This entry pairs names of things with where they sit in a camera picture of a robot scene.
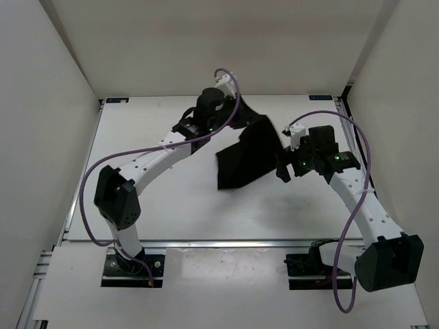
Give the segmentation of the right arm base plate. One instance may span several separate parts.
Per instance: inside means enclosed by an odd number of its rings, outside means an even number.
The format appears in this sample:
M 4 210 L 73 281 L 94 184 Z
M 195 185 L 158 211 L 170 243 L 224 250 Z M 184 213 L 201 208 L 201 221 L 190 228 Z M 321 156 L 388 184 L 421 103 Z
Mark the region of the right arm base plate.
M 337 239 L 314 241 L 307 253 L 293 253 L 285 256 L 290 291 L 332 290 L 333 261 L 322 262 L 319 247 L 337 243 Z

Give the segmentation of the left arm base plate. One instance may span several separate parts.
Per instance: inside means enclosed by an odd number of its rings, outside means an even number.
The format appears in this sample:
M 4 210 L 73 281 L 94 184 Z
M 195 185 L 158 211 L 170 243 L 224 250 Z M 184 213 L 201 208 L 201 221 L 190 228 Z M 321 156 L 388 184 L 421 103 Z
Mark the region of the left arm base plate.
M 125 259 L 113 248 L 106 250 L 102 271 L 102 287 L 118 288 L 161 288 L 165 270 L 164 254 L 144 254 L 143 263 Z

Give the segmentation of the black skirt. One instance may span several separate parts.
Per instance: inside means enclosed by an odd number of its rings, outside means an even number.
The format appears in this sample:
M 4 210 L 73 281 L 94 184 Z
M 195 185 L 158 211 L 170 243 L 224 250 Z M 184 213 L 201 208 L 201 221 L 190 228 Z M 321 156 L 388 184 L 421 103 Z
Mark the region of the black skirt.
M 242 188 L 280 164 L 283 146 L 273 123 L 242 99 L 229 126 L 241 129 L 238 141 L 215 154 L 217 189 Z

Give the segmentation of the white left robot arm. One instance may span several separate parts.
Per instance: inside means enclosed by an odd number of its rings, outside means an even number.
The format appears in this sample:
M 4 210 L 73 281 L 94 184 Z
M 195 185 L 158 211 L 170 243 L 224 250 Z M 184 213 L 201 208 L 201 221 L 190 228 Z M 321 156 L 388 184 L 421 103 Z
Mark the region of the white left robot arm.
M 116 169 L 100 172 L 94 204 L 105 218 L 115 240 L 116 262 L 128 275 L 148 272 L 145 252 L 138 238 L 136 221 L 141 214 L 139 195 L 148 184 L 177 162 L 191 156 L 223 125 L 228 125 L 239 108 L 239 95 L 225 95 L 218 88 L 206 88 L 155 151 L 143 151 Z

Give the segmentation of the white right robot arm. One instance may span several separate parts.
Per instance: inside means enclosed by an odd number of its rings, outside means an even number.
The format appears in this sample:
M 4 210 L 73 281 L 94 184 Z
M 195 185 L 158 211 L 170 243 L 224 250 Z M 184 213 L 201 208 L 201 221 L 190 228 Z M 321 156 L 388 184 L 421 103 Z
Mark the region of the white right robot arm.
M 296 123 L 283 134 L 290 145 L 284 164 L 294 175 L 311 171 L 321 175 L 354 216 L 364 242 L 363 249 L 344 246 L 335 254 L 335 240 L 317 241 L 310 249 L 308 266 L 323 274 L 333 265 L 355 277 L 367 292 L 398 287 L 416 281 L 424 245 L 416 234 L 408 235 L 395 223 L 372 191 L 364 188 L 364 172 L 350 151 L 340 151 L 332 126 L 311 127 Z

